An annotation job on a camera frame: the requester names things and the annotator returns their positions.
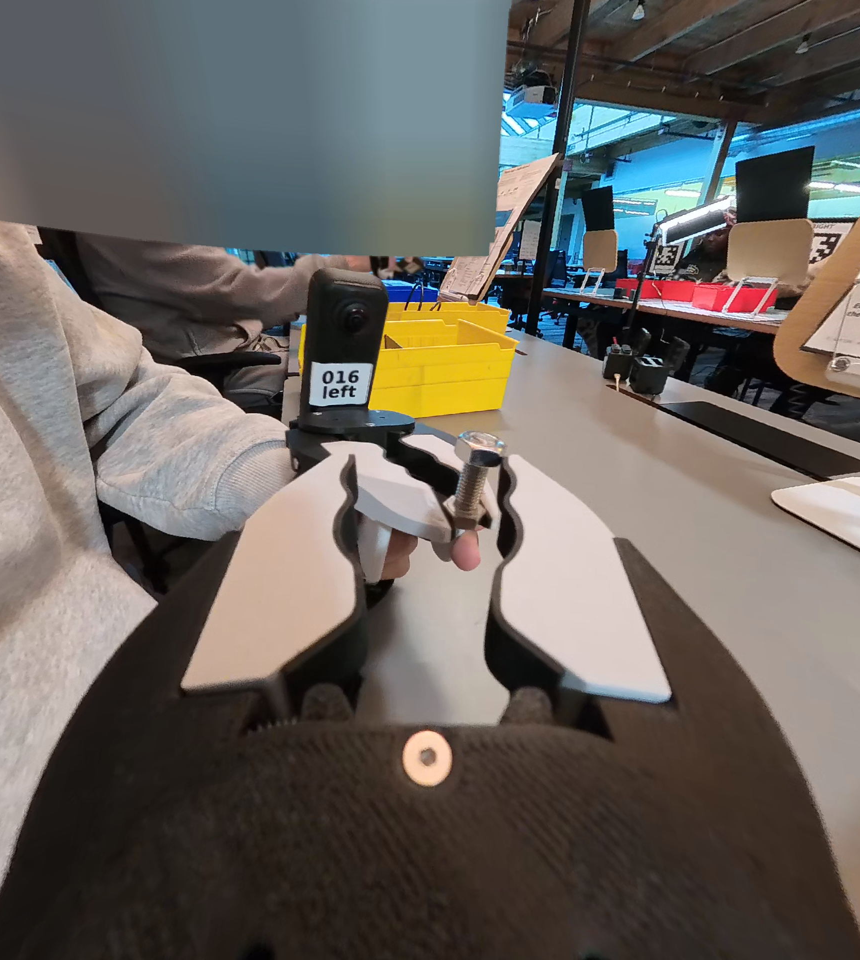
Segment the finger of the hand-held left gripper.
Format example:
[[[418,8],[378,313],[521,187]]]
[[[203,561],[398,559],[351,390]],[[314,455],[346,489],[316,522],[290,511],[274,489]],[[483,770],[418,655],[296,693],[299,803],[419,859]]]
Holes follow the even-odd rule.
[[[398,466],[406,481],[423,484],[438,498],[456,493],[466,464],[454,443],[432,434],[409,434],[398,440]]]
[[[328,454],[354,457],[355,508],[363,517],[430,543],[449,543],[453,527],[434,489],[391,462],[370,442],[333,440],[321,446]]]

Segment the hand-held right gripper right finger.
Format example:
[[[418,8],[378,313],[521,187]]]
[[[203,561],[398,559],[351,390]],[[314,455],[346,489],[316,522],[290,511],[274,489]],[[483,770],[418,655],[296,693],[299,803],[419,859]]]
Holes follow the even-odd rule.
[[[611,530],[518,454],[499,481],[485,661],[507,690],[662,704],[672,692]]]

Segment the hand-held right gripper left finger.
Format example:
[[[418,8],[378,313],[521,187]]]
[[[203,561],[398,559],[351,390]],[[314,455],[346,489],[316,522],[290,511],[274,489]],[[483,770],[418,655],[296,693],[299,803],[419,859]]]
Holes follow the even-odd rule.
[[[244,523],[183,691],[266,688],[360,621],[356,495],[354,455],[331,454]]]

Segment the steel hex bolt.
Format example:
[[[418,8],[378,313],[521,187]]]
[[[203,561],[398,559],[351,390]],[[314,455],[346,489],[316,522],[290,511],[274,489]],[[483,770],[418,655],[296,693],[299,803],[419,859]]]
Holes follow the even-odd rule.
[[[502,467],[507,446],[493,434],[468,430],[460,433],[455,450],[465,467],[460,474],[454,499],[458,510],[470,510],[482,502],[489,471]]]

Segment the steel hex nut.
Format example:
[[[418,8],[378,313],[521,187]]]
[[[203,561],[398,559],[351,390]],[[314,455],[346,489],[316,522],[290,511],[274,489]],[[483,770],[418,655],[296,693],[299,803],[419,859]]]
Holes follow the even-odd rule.
[[[477,503],[472,509],[458,510],[456,500],[451,497],[443,501],[441,509],[446,514],[454,531],[453,539],[457,539],[469,531],[490,529],[494,523],[494,517],[482,502]]]

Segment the person's left forearm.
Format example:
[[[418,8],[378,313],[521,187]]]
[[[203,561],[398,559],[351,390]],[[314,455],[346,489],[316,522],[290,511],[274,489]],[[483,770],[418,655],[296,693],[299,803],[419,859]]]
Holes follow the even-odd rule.
[[[293,478],[280,421],[141,351],[122,394],[85,426],[100,501],[154,529],[214,542]]]

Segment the another person's forearm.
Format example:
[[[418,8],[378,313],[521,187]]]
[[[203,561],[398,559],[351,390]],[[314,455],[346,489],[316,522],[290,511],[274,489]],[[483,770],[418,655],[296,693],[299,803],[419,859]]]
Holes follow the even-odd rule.
[[[259,269],[222,247],[82,232],[76,247],[102,309],[138,330],[160,362],[254,350],[264,330],[305,312],[317,270],[349,267],[310,254]]]

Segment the grey desk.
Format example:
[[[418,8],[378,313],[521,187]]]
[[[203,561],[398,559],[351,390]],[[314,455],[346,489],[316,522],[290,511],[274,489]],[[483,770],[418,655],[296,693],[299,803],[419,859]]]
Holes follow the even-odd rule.
[[[724,642],[808,776],[860,922],[860,553],[778,509],[808,478],[608,387],[588,356],[524,336],[483,429],[630,540]]]

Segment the long background desk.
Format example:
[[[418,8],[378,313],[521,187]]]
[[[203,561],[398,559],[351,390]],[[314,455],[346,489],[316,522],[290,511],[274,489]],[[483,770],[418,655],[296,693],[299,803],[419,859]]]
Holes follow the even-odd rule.
[[[562,337],[562,346],[574,350],[577,336],[577,315],[586,312],[590,306],[606,309],[627,311],[631,306],[629,299],[614,300],[610,296],[599,294],[580,293],[573,289],[545,288],[543,298],[549,302],[552,312],[564,312],[568,318]],[[748,330],[775,336],[778,328],[789,316],[788,311],[771,308],[759,314],[740,314],[727,312],[713,312],[698,309],[691,303],[676,303],[662,301],[658,298],[642,298],[639,312],[657,317],[672,318],[681,321],[698,322],[713,328],[728,328]]]

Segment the person's left hand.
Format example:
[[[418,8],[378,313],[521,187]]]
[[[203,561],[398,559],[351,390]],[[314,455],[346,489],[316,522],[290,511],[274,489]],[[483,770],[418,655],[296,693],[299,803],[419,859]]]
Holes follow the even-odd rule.
[[[478,526],[474,530],[462,531],[450,544],[450,559],[461,571],[475,570],[481,562],[479,548]],[[388,550],[384,560],[380,581],[397,580],[405,576],[411,567],[411,558],[420,541],[412,534],[405,534],[398,530],[391,531]]]

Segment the divided yellow plastic bin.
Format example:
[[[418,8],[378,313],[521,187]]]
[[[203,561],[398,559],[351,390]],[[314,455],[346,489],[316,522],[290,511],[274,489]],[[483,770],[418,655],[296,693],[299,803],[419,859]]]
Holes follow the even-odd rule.
[[[391,318],[369,406],[416,419],[497,410],[518,342],[460,318]]]

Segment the black double battery charger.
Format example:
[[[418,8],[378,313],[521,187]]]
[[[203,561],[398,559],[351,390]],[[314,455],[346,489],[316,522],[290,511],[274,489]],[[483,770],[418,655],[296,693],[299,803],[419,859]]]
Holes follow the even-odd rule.
[[[633,357],[627,378],[628,389],[645,398],[659,397],[673,373],[662,357],[641,354]]]

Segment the cardboard instruction board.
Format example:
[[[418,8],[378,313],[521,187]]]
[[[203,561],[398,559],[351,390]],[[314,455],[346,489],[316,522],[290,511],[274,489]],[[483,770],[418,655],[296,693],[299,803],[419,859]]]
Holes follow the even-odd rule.
[[[496,226],[486,255],[457,256],[439,287],[443,302],[481,302],[513,242],[518,222],[540,193],[561,158],[554,152],[530,163],[508,169],[497,185]]]

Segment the black light stand pole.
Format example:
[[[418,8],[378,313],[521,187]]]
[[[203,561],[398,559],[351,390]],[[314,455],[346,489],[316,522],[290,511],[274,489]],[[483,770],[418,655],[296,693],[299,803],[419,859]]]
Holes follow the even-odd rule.
[[[651,261],[654,256],[654,252],[658,244],[661,244],[662,241],[662,229],[659,224],[656,224],[650,237],[647,241],[646,246],[646,255],[643,261],[642,266],[640,267],[637,278],[636,278],[636,287],[633,291],[630,306],[625,312],[625,320],[621,328],[621,334],[619,342],[621,345],[629,345],[632,347],[634,355],[640,353],[640,300],[641,296],[647,282],[648,278],[648,269],[650,267]]]

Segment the small wooden board stand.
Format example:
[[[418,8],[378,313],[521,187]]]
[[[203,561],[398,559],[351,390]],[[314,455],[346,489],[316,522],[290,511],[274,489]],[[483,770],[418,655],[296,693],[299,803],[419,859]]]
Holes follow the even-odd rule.
[[[737,287],[799,286],[808,276],[812,237],[807,218],[736,223],[728,235],[726,274]]]
[[[587,230],[582,238],[581,264],[584,270],[580,284],[580,293],[587,289],[591,276],[595,283],[591,290],[596,295],[606,274],[612,274],[617,268],[618,234],[614,228]]]

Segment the ceiling projector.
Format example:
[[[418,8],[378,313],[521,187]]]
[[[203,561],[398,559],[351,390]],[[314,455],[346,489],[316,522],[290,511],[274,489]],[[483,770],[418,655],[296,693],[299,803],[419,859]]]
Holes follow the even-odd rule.
[[[556,115],[558,93],[553,78],[542,69],[520,75],[508,92],[504,113],[518,124],[542,124]]]

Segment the white light bar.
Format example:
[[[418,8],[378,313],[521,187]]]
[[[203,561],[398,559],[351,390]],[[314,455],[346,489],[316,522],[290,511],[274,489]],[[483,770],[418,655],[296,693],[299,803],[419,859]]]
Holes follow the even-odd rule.
[[[675,213],[655,225],[659,243],[664,246],[674,245],[693,237],[717,232],[729,225],[732,214],[736,214],[735,194]]]

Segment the black steel post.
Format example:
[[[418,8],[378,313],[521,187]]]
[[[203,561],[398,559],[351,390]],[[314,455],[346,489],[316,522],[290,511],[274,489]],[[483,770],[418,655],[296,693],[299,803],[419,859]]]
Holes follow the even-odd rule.
[[[564,156],[567,151],[571,118],[575,103],[576,78],[590,6],[590,1],[574,1],[572,5],[572,16],[567,38],[566,58],[560,83],[553,141],[553,154],[556,155],[556,161],[546,181],[540,233],[532,270],[528,315],[524,325],[526,334],[532,337],[538,337],[540,335],[540,317],[544,288],[546,286],[547,266],[552,247],[554,224],[556,222],[561,191],[558,180],[563,174]]]

